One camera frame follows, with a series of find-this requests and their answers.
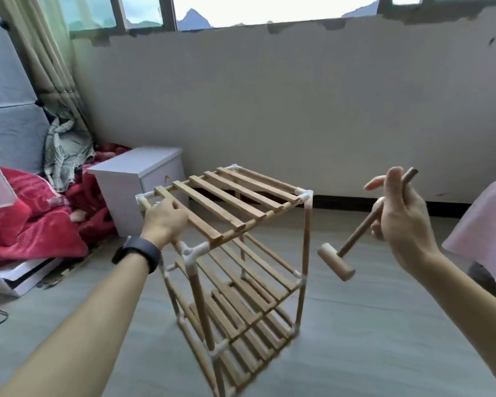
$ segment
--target black baseboard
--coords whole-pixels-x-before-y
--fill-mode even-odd
[[[211,200],[221,200],[218,196],[207,192],[205,189],[195,189]],[[232,195],[234,194],[233,191],[226,192]],[[282,200],[268,193],[261,192],[261,194],[272,200],[283,202]],[[255,204],[253,200],[244,196],[241,196],[241,200],[250,204]],[[314,201],[312,205],[314,208],[317,209],[345,210],[351,212],[371,212],[371,208],[373,207],[373,204],[376,200],[376,198],[360,198],[352,196],[314,195]],[[428,207],[428,213],[430,213],[430,216],[460,219],[470,207],[470,203],[426,202],[426,206]]]

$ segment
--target curtain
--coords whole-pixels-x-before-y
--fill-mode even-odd
[[[73,45],[59,0],[0,0],[0,12],[13,27],[16,46],[35,92],[54,112],[66,106],[78,130],[88,131],[73,81]]]

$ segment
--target hand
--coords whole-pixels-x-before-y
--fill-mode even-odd
[[[371,225],[371,231],[375,238],[388,241],[398,263],[411,273],[415,265],[441,253],[426,203],[409,184],[403,194],[402,176],[402,167],[392,167],[385,176],[369,181],[364,189],[372,191],[384,186],[384,197],[373,206],[375,209],[384,200],[382,217]]]
[[[172,200],[164,199],[145,213],[141,238],[162,249],[184,230],[188,220],[185,209],[175,208]]]

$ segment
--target white cardboard box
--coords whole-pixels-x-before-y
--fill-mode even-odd
[[[0,294],[22,296],[61,263],[63,258],[31,259],[0,267]]]
[[[120,237],[139,235],[143,218],[136,195],[185,181],[182,149],[179,147],[141,146],[88,169],[96,176],[99,188],[116,224]],[[186,206],[189,197],[173,195]]]

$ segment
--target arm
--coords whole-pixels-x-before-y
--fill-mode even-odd
[[[142,238],[158,248],[177,236],[187,214],[167,202],[150,208]],[[98,397],[143,291],[149,266],[129,253],[87,300],[35,351],[1,389],[0,397]]]
[[[440,251],[424,200],[401,185],[402,168],[372,179],[365,189],[384,186],[384,211],[373,236],[389,243],[397,262],[437,301],[496,377],[496,298]]]

